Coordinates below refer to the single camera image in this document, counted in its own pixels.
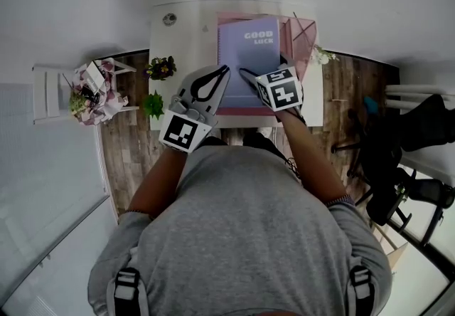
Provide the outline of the person's grey sweatshirt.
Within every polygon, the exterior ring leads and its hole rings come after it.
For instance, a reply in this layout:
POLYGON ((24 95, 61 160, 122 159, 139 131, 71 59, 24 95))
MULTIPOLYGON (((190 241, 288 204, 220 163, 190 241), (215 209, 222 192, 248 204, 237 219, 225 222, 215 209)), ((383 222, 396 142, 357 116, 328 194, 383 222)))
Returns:
POLYGON ((192 153, 157 218, 120 217, 90 274, 95 314, 107 315, 127 266, 139 271, 153 316, 360 316, 358 266, 369 272, 374 315, 392 288, 387 257, 353 203, 325 205, 278 156, 240 146, 192 153))

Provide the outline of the white flower plant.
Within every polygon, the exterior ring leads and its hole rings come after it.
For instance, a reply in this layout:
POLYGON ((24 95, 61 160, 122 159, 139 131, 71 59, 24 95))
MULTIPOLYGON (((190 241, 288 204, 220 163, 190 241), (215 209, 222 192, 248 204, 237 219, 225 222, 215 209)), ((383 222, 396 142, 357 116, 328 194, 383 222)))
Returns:
POLYGON ((311 53, 311 62, 318 65, 326 65, 331 61, 339 61, 335 53, 325 51, 319 45, 315 44, 311 53))

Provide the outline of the person's right forearm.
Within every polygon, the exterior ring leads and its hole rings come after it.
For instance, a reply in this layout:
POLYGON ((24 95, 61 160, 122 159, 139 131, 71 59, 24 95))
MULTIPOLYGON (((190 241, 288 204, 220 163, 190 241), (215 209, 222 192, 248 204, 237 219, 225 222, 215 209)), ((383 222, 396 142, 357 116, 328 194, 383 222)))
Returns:
POLYGON ((282 122, 304 188, 327 206, 352 204, 341 178, 308 127, 287 111, 278 112, 277 118, 282 122))

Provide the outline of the purple spiral notebook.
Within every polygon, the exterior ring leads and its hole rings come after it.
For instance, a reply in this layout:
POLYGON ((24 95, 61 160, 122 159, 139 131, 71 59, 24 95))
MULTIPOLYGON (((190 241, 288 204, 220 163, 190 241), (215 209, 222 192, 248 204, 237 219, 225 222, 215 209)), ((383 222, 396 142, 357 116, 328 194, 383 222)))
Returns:
POLYGON ((218 63, 230 69, 220 109, 261 107, 252 83, 242 74, 264 75, 280 64, 279 22, 275 16, 218 26, 218 63))

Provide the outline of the person's left forearm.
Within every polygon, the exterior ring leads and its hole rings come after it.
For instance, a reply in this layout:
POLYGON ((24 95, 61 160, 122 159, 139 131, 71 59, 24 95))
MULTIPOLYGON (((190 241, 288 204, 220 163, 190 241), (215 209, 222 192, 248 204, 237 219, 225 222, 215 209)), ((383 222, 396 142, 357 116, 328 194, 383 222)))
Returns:
POLYGON ((127 212, 157 218, 176 200, 176 189, 186 164, 185 152, 166 148, 145 176, 127 212))

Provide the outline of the person's black trousers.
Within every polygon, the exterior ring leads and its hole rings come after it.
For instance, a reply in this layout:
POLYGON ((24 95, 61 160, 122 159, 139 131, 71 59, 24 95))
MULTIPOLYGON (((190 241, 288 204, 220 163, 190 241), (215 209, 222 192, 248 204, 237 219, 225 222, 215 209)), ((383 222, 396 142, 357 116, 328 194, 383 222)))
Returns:
MULTIPOLYGON (((287 160, 287 158, 277 149, 274 143, 258 131, 247 133, 242 139, 242 145, 246 147, 254 147, 256 149, 263 149, 275 154, 284 161, 287 160)), ((228 143, 219 137, 207 136, 198 148, 200 149, 204 146, 228 146, 228 143)))

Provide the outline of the purple flower potted plant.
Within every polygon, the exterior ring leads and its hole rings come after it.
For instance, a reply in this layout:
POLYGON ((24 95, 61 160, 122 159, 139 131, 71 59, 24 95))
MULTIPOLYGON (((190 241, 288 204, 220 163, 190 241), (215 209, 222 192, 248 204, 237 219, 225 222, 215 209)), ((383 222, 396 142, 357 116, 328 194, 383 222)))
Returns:
POLYGON ((151 80, 165 80, 177 71, 173 56, 165 58, 152 58, 146 66, 144 74, 151 80))

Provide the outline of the white slatted stool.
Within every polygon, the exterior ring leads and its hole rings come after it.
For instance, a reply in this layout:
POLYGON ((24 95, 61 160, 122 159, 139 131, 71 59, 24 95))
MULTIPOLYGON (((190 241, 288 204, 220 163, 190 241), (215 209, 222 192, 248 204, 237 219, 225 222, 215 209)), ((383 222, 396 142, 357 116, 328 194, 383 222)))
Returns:
MULTIPOLYGON (((34 123, 38 124, 73 117, 69 110, 69 99, 71 94, 70 79, 75 70, 49 68, 39 65, 33 67, 34 123)), ((121 112, 135 111, 138 109, 137 106, 128 104, 121 112)))

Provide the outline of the black office chair with jacket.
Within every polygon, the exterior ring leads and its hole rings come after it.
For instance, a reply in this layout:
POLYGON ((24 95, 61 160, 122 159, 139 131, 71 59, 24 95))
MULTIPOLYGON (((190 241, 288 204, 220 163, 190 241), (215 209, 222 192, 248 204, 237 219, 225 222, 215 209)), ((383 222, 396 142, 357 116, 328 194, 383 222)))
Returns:
POLYGON ((358 150, 348 175, 354 175, 361 167, 374 194, 392 188, 403 152, 455 142, 455 109, 447 109, 440 95, 431 95, 403 115, 370 115, 366 125, 352 109, 348 118, 353 121, 359 140, 345 146, 333 145, 331 152, 358 150))

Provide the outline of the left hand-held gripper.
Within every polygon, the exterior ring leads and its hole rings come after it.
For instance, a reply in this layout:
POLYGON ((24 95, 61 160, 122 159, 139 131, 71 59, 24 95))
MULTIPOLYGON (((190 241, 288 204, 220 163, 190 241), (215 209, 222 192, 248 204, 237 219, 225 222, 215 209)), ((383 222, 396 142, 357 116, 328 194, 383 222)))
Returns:
POLYGON ((226 65, 209 65, 189 73, 164 113, 160 143, 188 154, 197 149, 218 123, 214 115, 229 79, 226 65), (197 108, 184 99, 197 102, 197 108))

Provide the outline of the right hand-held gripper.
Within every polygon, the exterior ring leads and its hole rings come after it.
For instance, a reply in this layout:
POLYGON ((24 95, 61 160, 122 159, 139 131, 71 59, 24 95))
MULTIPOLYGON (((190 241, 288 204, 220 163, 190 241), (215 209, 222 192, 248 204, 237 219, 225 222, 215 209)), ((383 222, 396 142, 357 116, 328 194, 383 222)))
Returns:
POLYGON ((239 74, 267 107, 278 112, 303 104, 303 89, 294 66, 292 57, 281 53, 281 70, 258 76, 249 69, 240 68, 239 74))

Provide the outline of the teal object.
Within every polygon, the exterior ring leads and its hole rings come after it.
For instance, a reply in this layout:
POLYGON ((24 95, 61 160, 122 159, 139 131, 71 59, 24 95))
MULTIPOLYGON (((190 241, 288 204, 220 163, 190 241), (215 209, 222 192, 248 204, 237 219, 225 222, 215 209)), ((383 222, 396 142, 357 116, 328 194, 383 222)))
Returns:
POLYGON ((363 104, 368 115, 379 115, 379 105, 374 99, 365 96, 363 98, 363 104))

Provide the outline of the green leafy potted plant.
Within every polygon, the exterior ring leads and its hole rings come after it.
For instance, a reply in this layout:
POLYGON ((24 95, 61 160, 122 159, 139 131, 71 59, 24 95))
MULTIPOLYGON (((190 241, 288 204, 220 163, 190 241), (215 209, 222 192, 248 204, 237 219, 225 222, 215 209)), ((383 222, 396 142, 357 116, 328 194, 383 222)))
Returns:
POLYGON ((157 120, 164 114, 163 106, 163 98, 156 91, 153 94, 148 94, 142 103, 145 114, 157 120))

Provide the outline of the white table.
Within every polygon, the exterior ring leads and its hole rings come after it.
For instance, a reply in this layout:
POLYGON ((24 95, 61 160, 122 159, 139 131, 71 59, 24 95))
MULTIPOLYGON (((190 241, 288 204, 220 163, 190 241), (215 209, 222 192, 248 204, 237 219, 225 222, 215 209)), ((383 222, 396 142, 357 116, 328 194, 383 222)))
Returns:
MULTIPOLYGON (((150 59, 173 56, 177 72, 165 81, 150 80, 149 93, 159 93, 166 109, 187 74, 217 63, 217 12, 273 14, 311 19, 316 10, 305 5, 252 0, 188 1, 154 6, 151 12, 150 59), (165 26, 166 14, 175 14, 176 22, 165 26)), ((309 127, 323 127, 322 66, 311 62, 303 77, 304 106, 301 112, 309 127)), ((273 116, 220 116, 219 128, 281 127, 273 116)))

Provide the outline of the pink wire desk tray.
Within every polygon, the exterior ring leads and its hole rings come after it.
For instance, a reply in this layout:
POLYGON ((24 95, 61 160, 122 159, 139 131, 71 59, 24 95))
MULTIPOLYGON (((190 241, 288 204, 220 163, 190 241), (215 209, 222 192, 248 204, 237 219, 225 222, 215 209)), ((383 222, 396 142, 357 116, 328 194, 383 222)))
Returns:
MULTIPOLYGON (((311 53, 316 41, 316 22, 311 19, 277 16, 267 14, 242 14, 234 12, 218 12, 218 26, 225 23, 261 19, 266 16, 275 16, 279 22, 280 54, 285 53, 295 62, 296 75, 303 80, 311 53)), ((270 116, 272 111, 262 104, 261 107, 243 109, 220 109, 218 115, 223 116, 270 116)))

